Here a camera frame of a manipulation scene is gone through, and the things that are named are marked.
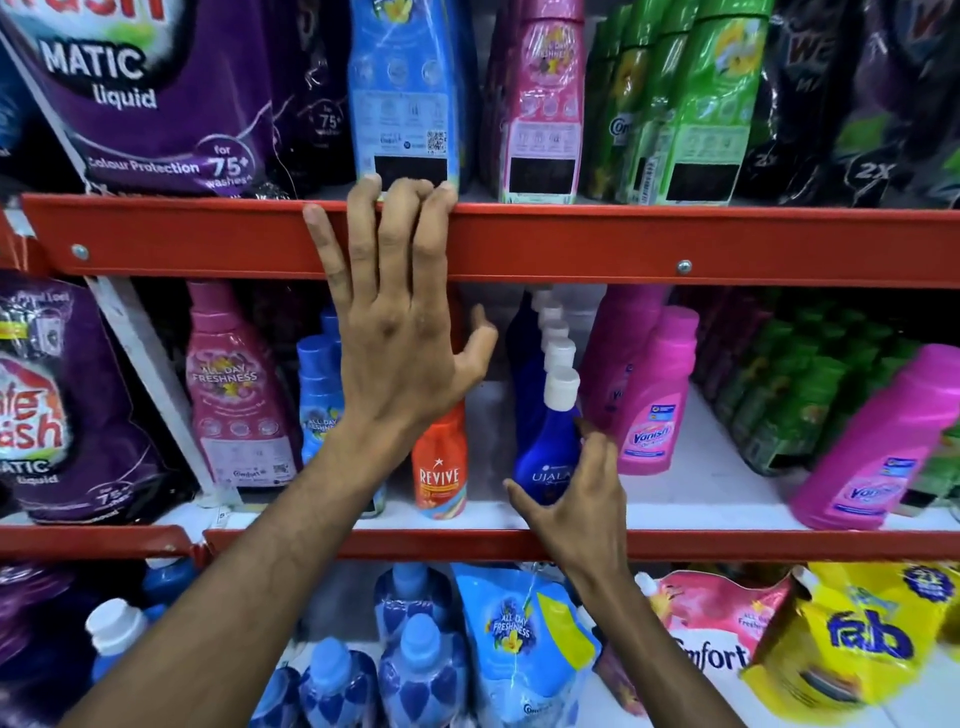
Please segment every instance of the white bottle cap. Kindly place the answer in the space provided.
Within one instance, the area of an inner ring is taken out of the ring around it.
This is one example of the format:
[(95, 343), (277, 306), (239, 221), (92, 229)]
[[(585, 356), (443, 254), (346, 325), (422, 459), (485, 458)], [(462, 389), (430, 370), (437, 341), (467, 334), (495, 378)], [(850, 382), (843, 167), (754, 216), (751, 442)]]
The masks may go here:
[(552, 286), (545, 286), (542, 289), (534, 291), (533, 299), (530, 301), (530, 307), (533, 308), (537, 313), (540, 313), (540, 309), (543, 308), (543, 305), (548, 301), (553, 301), (553, 294), (550, 292)]
[(84, 625), (101, 655), (119, 655), (135, 643), (150, 623), (146, 615), (124, 599), (111, 599), (90, 612)]
[(565, 339), (570, 335), (570, 324), (566, 321), (548, 321), (543, 325), (540, 336), (540, 350), (546, 353), (546, 345), (552, 339)]
[(555, 412), (569, 412), (577, 403), (580, 375), (570, 367), (557, 367), (546, 375), (543, 403)]
[(543, 353), (543, 370), (552, 372), (557, 367), (572, 367), (573, 356), (577, 352), (576, 345), (567, 338), (553, 338), (546, 342), (546, 351)]
[(556, 299), (551, 299), (540, 309), (540, 315), (537, 317), (537, 324), (540, 328), (548, 321), (560, 321), (564, 317), (564, 306)]

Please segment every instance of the flower graphic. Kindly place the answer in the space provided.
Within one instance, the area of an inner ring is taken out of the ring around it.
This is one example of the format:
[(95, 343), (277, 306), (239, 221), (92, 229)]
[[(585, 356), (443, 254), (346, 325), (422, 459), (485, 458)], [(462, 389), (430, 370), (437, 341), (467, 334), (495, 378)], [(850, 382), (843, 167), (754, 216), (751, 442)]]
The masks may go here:
[(717, 35), (713, 46), (717, 73), (728, 76), (746, 76), (760, 68), (763, 58), (763, 36), (757, 18), (731, 20)]

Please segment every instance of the left hand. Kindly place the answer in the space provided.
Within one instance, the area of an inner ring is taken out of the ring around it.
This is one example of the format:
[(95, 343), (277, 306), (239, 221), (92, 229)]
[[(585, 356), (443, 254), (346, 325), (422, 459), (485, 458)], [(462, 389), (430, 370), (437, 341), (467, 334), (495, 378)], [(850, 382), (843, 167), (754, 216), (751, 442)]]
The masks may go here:
[(457, 193), (447, 182), (397, 180), (376, 225), (376, 175), (347, 197), (349, 268), (324, 210), (303, 209), (343, 339), (344, 423), (388, 437), (394, 464), (487, 373), (496, 328), (483, 306), (462, 353), (450, 347), (446, 231)]

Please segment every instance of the orange bottle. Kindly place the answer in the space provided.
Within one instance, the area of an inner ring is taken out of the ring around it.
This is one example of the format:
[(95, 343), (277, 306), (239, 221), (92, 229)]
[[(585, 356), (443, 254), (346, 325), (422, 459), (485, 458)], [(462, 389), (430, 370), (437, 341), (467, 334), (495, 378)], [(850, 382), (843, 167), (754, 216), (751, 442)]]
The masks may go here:
[(460, 402), (414, 445), (414, 496), (424, 516), (441, 521), (467, 505), (466, 409)]

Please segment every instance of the qr code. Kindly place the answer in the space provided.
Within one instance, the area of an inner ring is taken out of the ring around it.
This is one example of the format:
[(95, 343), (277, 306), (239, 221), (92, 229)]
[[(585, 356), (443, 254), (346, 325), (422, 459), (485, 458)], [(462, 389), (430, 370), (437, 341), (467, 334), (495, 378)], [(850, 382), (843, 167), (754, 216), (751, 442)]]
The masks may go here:
[(432, 154), (446, 154), (446, 132), (427, 132), (426, 151)]

